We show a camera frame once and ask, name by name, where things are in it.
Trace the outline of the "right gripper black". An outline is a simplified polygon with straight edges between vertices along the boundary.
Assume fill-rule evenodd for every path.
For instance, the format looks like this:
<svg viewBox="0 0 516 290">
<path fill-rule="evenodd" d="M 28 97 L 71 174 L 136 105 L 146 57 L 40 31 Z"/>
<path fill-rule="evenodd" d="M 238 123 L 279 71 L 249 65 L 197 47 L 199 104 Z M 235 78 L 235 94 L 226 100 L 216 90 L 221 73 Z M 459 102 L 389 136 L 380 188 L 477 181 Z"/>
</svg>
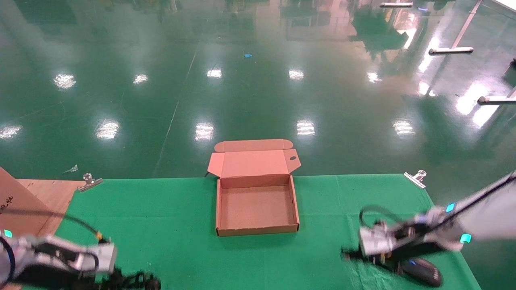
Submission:
<svg viewBox="0 0 516 290">
<path fill-rule="evenodd" d="M 428 226 L 422 223 L 395 226 L 382 229 L 374 226 L 374 264 L 385 269 L 433 269 L 435 266 L 424 255 L 444 252 L 445 249 L 433 239 L 427 239 L 424 232 Z M 361 249 L 341 249 L 345 261 L 365 261 Z"/>
</svg>

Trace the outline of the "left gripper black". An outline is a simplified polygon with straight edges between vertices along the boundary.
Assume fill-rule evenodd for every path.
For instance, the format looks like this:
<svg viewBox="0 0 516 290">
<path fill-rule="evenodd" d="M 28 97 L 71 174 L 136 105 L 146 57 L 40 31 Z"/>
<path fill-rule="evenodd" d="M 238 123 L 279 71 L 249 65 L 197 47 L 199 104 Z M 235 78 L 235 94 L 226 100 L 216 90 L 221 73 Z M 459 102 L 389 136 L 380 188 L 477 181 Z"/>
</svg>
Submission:
<svg viewBox="0 0 516 290">
<path fill-rule="evenodd" d="M 79 245 L 55 236 L 27 240 L 18 281 L 50 290 L 93 290 L 96 278 L 114 273 L 117 247 L 110 242 Z M 118 290 L 161 290 L 152 272 L 117 273 Z"/>
</svg>

